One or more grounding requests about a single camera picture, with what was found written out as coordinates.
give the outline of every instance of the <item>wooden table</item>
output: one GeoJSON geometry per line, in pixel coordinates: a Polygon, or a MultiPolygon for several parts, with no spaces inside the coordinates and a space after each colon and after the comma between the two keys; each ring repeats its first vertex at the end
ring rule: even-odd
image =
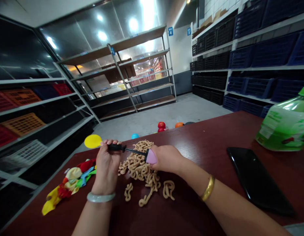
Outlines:
{"type": "MultiPolygon", "coordinates": [[[[128,147],[140,140],[156,145],[173,145],[185,157],[193,160],[217,179],[245,197],[227,147],[252,149],[277,185],[291,202],[297,217],[281,217],[269,213],[281,225],[304,222],[304,150],[300,152],[272,152],[261,147],[254,137],[262,119],[240,111],[210,120],[175,128],[162,133],[124,142],[128,147]]],[[[75,154],[63,169],[49,182],[31,204],[4,231],[5,235],[71,235],[92,188],[94,177],[87,185],[63,200],[55,210],[42,216],[41,209],[47,194],[61,183],[67,168],[75,167],[87,158],[95,158],[97,149],[75,154]]],[[[162,189],[154,192],[148,204],[139,207],[139,199],[150,192],[142,181],[128,175],[118,179],[112,211],[110,235],[225,235],[217,220],[198,196],[180,177],[160,172],[161,182],[173,180],[175,201],[165,199],[162,189]],[[132,182],[131,200],[125,202],[124,190],[132,182]]]]}

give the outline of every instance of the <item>blue balloon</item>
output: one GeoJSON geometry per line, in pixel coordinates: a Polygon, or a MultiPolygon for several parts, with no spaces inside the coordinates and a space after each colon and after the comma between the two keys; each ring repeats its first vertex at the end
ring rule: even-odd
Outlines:
{"type": "Polygon", "coordinates": [[[131,135],[131,139],[135,139],[135,138],[138,138],[138,137],[139,137],[138,134],[133,134],[133,135],[131,135]]]}

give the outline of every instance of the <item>grey floor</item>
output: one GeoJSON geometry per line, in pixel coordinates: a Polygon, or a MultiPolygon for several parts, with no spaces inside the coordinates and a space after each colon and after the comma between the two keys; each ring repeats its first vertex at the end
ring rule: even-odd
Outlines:
{"type": "MultiPolygon", "coordinates": [[[[192,93],[177,97],[177,103],[133,113],[109,121],[104,121],[94,128],[93,134],[102,139],[126,141],[133,133],[140,137],[158,131],[158,122],[163,121],[169,129],[175,128],[177,122],[199,122],[232,113],[215,103],[200,98],[192,93]]],[[[82,143],[72,154],[86,151],[82,143]]],[[[304,223],[285,227],[293,236],[304,236],[304,223]]]]}

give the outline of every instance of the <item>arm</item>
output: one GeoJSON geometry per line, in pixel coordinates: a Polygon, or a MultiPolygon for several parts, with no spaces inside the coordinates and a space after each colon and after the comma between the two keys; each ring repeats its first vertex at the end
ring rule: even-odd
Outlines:
{"type": "MultiPolygon", "coordinates": [[[[153,169],[177,174],[199,195],[205,192],[210,174],[184,158],[173,146],[153,146],[158,162],[153,169]]],[[[267,214],[218,180],[205,202],[228,236],[291,235],[267,214]]]]}
{"type": "MultiPolygon", "coordinates": [[[[94,195],[114,193],[118,177],[121,151],[109,151],[109,144],[121,144],[117,140],[105,140],[96,158],[96,179],[92,188],[94,195]]],[[[87,201],[72,236],[108,235],[113,202],[93,203],[87,201]]]]}

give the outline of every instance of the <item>smartphone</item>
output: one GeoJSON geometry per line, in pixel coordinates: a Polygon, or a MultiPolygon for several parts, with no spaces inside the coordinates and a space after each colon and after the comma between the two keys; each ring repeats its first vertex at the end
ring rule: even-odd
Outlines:
{"type": "Polygon", "coordinates": [[[284,216],[296,215],[288,199],[252,150],[228,147],[227,152],[248,199],[254,205],[284,216]]]}

